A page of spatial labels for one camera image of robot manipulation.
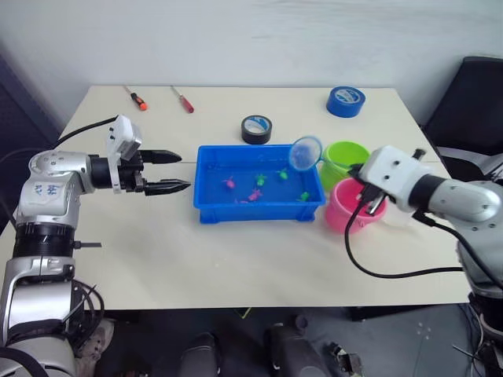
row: black tape roll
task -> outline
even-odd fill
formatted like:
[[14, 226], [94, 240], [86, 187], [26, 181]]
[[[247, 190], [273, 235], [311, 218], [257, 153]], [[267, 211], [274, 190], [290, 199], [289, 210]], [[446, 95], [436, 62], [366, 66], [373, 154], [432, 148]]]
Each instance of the black tape roll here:
[[249, 144], [267, 143], [272, 130], [272, 122], [263, 115], [250, 115], [241, 122], [241, 137]]

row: toy fish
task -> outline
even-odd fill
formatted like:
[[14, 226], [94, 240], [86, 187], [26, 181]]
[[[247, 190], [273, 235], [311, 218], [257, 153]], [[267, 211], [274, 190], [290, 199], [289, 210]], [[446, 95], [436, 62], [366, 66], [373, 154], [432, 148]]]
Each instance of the toy fish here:
[[260, 196], [262, 196], [262, 193], [260, 192], [260, 190], [254, 188], [253, 193], [248, 197], [248, 200], [250, 202], [255, 202]]
[[257, 186], [262, 187], [266, 183], [267, 177], [264, 174], [259, 174], [256, 177], [257, 180]]
[[286, 172], [286, 168], [279, 170], [277, 173], [280, 175], [280, 178], [283, 181], [286, 181], [288, 179], [288, 173]]
[[226, 186], [228, 189], [234, 189], [236, 187], [236, 184], [233, 181], [232, 177], [229, 177], [229, 179], [224, 179], [222, 182], [226, 183]]
[[300, 198], [297, 199], [298, 202], [306, 202], [309, 199], [309, 192], [304, 191], [302, 194], [300, 194]]

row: black cable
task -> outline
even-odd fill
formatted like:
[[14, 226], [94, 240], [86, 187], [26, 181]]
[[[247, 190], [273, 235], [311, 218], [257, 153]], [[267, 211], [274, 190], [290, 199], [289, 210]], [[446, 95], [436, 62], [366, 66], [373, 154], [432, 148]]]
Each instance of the black cable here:
[[92, 293], [91, 291], [86, 291], [82, 286], [79, 287], [79, 290], [82, 292], [84, 298], [82, 300], [80, 300], [80, 302], [70, 311], [69, 314], [66, 315], [66, 317], [61, 321], [61, 322], [66, 322], [67, 320], [69, 320], [70, 318], [72, 318], [73, 314], [75, 314], [75, 312], [82, 306], [84, 305], [84, 302], [87, 302], [87, 305], [90, 307], [90, 311], [91, 311], [91, 320], [94, 319], [94, 306], [93, 306], [93, 300], [91, 300], [91, 297], [89, 296], [90, 293]]
[[472, 358], [472, 364], [473, 368], [475, 369], [475, 372], [477, 373], [478, 377], [482, 377], [482, 374], [480, 374], [479, 369], [477, 368], [477, 363], [475, 362], [475, 358]]
[[81, 286], [85, 287], [88, 290], [88, 293], [92, 293], [100, 303], [100, 310], [94, 322], [91, 324], [91, 326], [87, 328], [81, 339], [75, 343], [75, 350], [78, 350], [80, 347], [82, 347], [82, 345], [86, 342], [86, 340], [90, 338], [90, 336], [96, 331], [97, 327], [100, 325], [101, 320], [105, 316], [105, 303], [101, 295], [95, 289], [92, 289], [89, 285], [83, 283], [82, 281], [78, 281], [76, 279], [74, 279], [74, 281], [77, 284], [80, 284]]
[[441, 229], [445, 232], [448, 232], [455, 236], [457, 240], [463, 245], [464, 249], [468, 252], [473, 261], [477, 264], [477, 266], [486, 274], [486, 276], [500, 289], [503, 290], [503, 283], [493, 274], [493, 272], [487, 267], [486, 263], [483, 262], [482, 259], [477, 255], [475, 250], [473, 250], [472, 245], [456, 230], [449, 228], [448, 226], [435, 223], [433, 227]]
[[84, 301], [87, 302], [87, 307], [89, 309], [90, 316], [91, 316], [91, 318], [89, 320], [89, 322], [90, 322], [89, 327], [86, 327], [86, 328], [84, 328], [84, 330], [81, 330], [81, 335], [75, 337], [71, 341], [73, 353], [77, 354], [79, 352], [80, 347], [82, 347], [82, 345], [89, 338], [90, 335], [88, 335], [88, 334], [89, 333], [93, 334], [94, 330], [96, 329], [95, 328], [96, 323], [99, 324], [99, 321], [97, 321], [95, 319], [96, 318], [96, 310], [94, 309], [93, 300], [90, 297], [90, 294], [92, 294], [92, 293], [95, 292], [95, 288], [96, 287], [92, 287], [91, 291], [87, 291], [81, 281], [78, 281], [77, 279], [74, 279], [74, 282], [79, 286], [80, 291], [83, 293], [83, 295], [84, 295]]
[[349, 244], [349, 230], [351, 229], [351, 226], [354, 223], [354, 220], [360, 213], [360, 210], [363, 209], [363, 207], [368, 203], [368, 200], [365, 200], [365, 198], [362, 197], [362, 200], [356, 207], [356, 210], [354, 210], [353, 214], [351, 215], [349, 221], [346, 224], [346, 228], [344, 230], [344, 243], [346, 244], [346, 252], [347, 256], [349, 259], [353, 262], [353, 264], [363, 273], [366, 273], [367, 275], [374, 276], [374, 277], [379, 277], [380, 279], [403, 279], [406, 277], [414, 277], [414, 276], [422, 276], [422, 275], [428, 275], [430, 273], [450, 273], [450, 272], [462, 272], [463, 269], [461, 267], [438, 267], [436, 269], [421, 269], [419, 271], [413, 271], [411, 273], [396, 273], [396, 274], [384, 274], [384, 273], [374, 273], [362, 265], [360, 265], [356, 259], [354, 259], [353, 253], [351, 252], [351, 246]]
[[471, 318], [472, 318], [472, 325], [477, 329], [477, 332], [480, 333], [480, 326], [479, 326], [479, 319], [473, 315], [473, 312], [470, 310]]
[[112, 118], [101, 120], [100, 122], [96, 122], [96, 123], [88, 124], [87, 126], [84, 126], [84, 127], [80, 127], [77, 130], [72, 131], [71, 133], [64, 135], [61, 139], [59, 139], [58, 141], [56, 141], [56, 143], [54, 143], [54, 145], [51, 147], [51, 149], [56, 149], [59, 145], [61, 145], [62, 143], [64, 143], [70, 137], [74, 137], [75, 135], [78, 135], [78, 134], [80, 134], [80, 133], [82, 133], [84, 131], [90, 130], [91, 128], [95, 128], [95, 127], [103, 126], [105, 124], [112, 123], [116, 119], [117, 119], [117, 115], [114, 116], [114, 117], [112, 117]]
[[463, 316], [466, 320], [466, 324], [468, 325], [468, 330], [469, 330], [469, 343], [470, 343], [470, 350], [472, 351], [472, 353], [475, 354], [476, 350], [477, 350], [477, 346], [473, 344], [473, 326], [472, 326], [472, 322], [470, 321], [470, 318], [468, 317], [468, 314], [464, 311], [463, 309], [463, 305], [462, 304], [457, 304], [457, 307], [459, 308], [459, 310], [463, 313]]
[[23, 366], [32, 377], [49, 377], [43, 366], [24, 351], [15, 348], [0, 347], [0, 358], [16, 361]]
[[472, 358], [473, 360], [480, 361], [484, 367], [488, 367], [488, 368], [491, 368], [491, 369], [498, 370], [499, 372], [503, 372], [503, 368], [501, 368], [499, 365], [491, 364], [491, 363], [484, 363], [484, 360], [482, 360], [476, 354], [474, 355], [472, 353], [466, 352], [466, 351], [462, 350], [461, 348], [455, 346], [454, 344], [453, 344], [453, 348], [456, 351], [463, 353], [465, 356]]
[[20, 149], [15, 149], [9, 153], [7, 153], [5, 156], [3, 156], [1, 159], [0, 159], [0, 165], [2, 165], [5, 161], [7, 161], [7, 159], [10, 159], [11, 157], [15, 156], [15, 155], [19, 155], [20, 153], [24, 153], [24, 152], [43, 152], [43, 151], [46, 151], [47, 149], [43, 149], [43, 148], [20, 148]]
[[[90, 130], [92, 128], [112, 123], [116, 119], [117, 119], [117, 115], [114, 116], [114, 117], [112, 117], [112, 118], [101, 120], [100, 122], [96, 122], [96, 123], [88, 124], [87, 126], [84, 126], [84, 127], [80, 127], [77, 130], [72, 131], [71, 133], [69, 133], [67, 135], [64, 135], [61, 139], [59, 139], [58, 141], [56, 141], [56, 143], [54, 143], [54, 145], [52, 145], [50, 147], [50, 149], [57, 148], [59, 145], [61, 145], [62, 143], [64, 143], [66, 140], [68, 140], [70, 137], [74, 137], [75, 135], [78, 135], [78, 134], [80, 134], [80, 133], [82, 133], [84, 131]], [[7, 159], [9, 159], [12, 156], [17, 155], [19, 153], [23, 153], [23, 152], [44, 152], [46, 150], [47, 150], [47, 148], [21, 148], [21, 149], [16, 149], [14, 151], [11, 151], [11, 152], [7, 153], [5, 156], [3, 156], [0, 159], [0, 165], [2, 165]], [[2, 207], [3, 211], [6, 213], [7, 217], [9, 218], [10, 223], [13, 225], [14, 228], [16, 228], [16, 220], [14, 219], [14, 217], [12, 216], [12, 214], [10, 213], [9, 207], [6, 206], [6, 203], [4, 202], [4, 200], [3, 200], [2, 197], [0, 197], [0, 206]]]

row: pink bucket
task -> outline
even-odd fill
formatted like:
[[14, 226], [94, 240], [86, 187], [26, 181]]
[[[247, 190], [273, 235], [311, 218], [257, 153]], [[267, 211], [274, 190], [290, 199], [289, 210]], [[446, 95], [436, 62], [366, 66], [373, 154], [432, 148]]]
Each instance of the pink bucket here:
[[[353, 178], [339, 182], [330, 192], [330, 201], [325, 212], [325, 220], [330, 228], [338, 233], [344, 233], [347, 222], [359, 203], [358, 194], [362, 192], [363, 185]], [[377, 209], [374, 216], [365, 213], [364, 207], [354, 220], [349, 233], [355, 233], [365, 225], [375, 222], [383, 217], [387, 202], [384, 201]]]

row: white wall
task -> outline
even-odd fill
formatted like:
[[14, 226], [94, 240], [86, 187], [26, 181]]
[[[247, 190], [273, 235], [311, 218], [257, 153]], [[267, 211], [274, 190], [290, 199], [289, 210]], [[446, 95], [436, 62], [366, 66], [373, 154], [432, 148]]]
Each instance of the white wall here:
[[91, 84], [394, 86], [428, 118], [501, 0], [2, 0], [0, 51], [63, 123]]

